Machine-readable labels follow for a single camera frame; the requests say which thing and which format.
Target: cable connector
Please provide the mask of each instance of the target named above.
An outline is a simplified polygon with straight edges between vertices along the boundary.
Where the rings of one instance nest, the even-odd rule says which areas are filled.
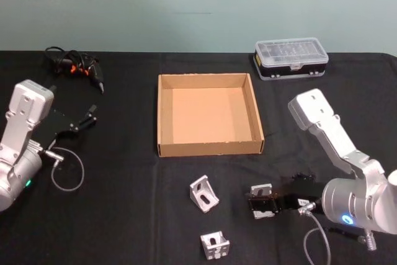
[[[56,168],[59,165],[59,163],[63,162],[63,160],[64,160],[63,156],[58,155],[55,152],[52,152],[50,150],[44,150],[43,153],[45,155],[47,155],[48,157],[55,159],[55,162],[53,165],[54,168]]]
[[[316,203],[311,202],[305,206],[302,206],[298,209],[298,212],[300,215],[309,215],[311,214],[311,211],[316,208]]]

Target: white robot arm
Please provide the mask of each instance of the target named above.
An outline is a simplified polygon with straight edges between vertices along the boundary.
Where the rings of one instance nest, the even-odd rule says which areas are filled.
[[[31,80],[17,84],[12,93],[7,126],[0,143],[0,211],[7,209],[42,166],[40,154],[63,161],[30,139],[48,115],[54,94]]]
[[[319,89],[298,95],[288,108],[298,126],[318,138],[335,166],[355,174],[356,179],[337,178],[327,183],[321,200],[327,218],[397,234],[397,172],[387,180],[381,164],[356,149]]]

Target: clear plastic lid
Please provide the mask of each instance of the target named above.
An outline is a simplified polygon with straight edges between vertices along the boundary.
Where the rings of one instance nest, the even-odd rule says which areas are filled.
[[[256,52],[264,66],[291,66],[299,69],[303,65],[328,62],[328,55],[317,38],[290,38],[266,40],[256,43]]]

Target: gray cable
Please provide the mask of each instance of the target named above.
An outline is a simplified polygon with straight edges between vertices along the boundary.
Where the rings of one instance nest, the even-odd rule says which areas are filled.
[[[81,161],[81,159],[79,158],[79,156],[76,153],[74,153],[73,151],[71,151],[69,149],[66,149],[66,148],[63,148],[63,147],[53,147],[52,149],[63,150],[63,151],[66,151],[68,153],[71,153],[72,155],[74,155],[78,159],[78,161],[80,162],[80,166],[81,166],[81,180],[80,180],[80,183],[76,187],[74,187],[72,189],[65,189],[64,187],[61,187],[58,183],[56,183],[55,178],[54,178],[54,172],[55,172],[55,169],[56,169],[56,165],[54,165],[54,167],[52,167],[52,170],[51,170],[52,183],[54,183],[54,185],[58,189],[60,189],[61,191],[64,191],[64,192],[73,192],[76,189],[80,188],[81,185],[84,182],[84,165],[83,165],[83,162]]]
[[[303,239],[303,249],[305,250],[306,258],[308,258],[308,261],[311,265],[314,265],[313,260],[309,256],[309,252],[306,247],[306,242],[307,242],[310,234],[312,234],[314,231],[320,231],[324,238],[325,246],[327,249],[327,265],[331,265],[331,249],[329,248],[328,238],[327,238],[327,235],[325,234],[324,229],[322,228],[321,224],[318,222],[318,219],[311,212],[307,212],[307,213],[305,213],[305,215],[307,215],[308,217],[311,217],[318,226],[318,228],[311,229],[308,233],[306,233],[306,235]]]

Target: bracket hole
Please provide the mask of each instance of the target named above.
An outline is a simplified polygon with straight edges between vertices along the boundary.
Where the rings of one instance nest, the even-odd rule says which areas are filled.
[[[204,195],[201,195],[200,198],[206,203],[207,205],[210,203],[210,201],[205,197]]]

